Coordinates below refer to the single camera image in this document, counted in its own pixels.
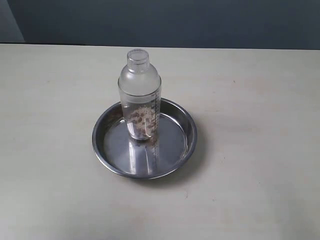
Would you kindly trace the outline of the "clear plastic shaker bottle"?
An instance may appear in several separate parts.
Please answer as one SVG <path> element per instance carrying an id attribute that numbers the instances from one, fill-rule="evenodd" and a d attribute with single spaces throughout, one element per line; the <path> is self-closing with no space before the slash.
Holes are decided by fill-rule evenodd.
<path id="1" fill-rule="evenodd" d="M 132 138 L 144 141 L 157 132 L 160 118 L 162 80 L 140 48 L 127 53 L 127 63 L 118 78 L 122 114 Z"/>

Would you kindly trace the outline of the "round stainless steel tray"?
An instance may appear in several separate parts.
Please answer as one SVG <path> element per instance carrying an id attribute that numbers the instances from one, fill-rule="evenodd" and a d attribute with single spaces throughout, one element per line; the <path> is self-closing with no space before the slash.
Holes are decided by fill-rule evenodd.
<path id="1" fill-rule="evenodd" d="M 156 136 L 138 141 L 128 132 L 120 102 L 97 120 L 92 147 L 111 172 L 131 179 L 151 180 L 166 176 L 185 164 L 197 144 L 197 127 L 177 103 L 162 98 Z"/>

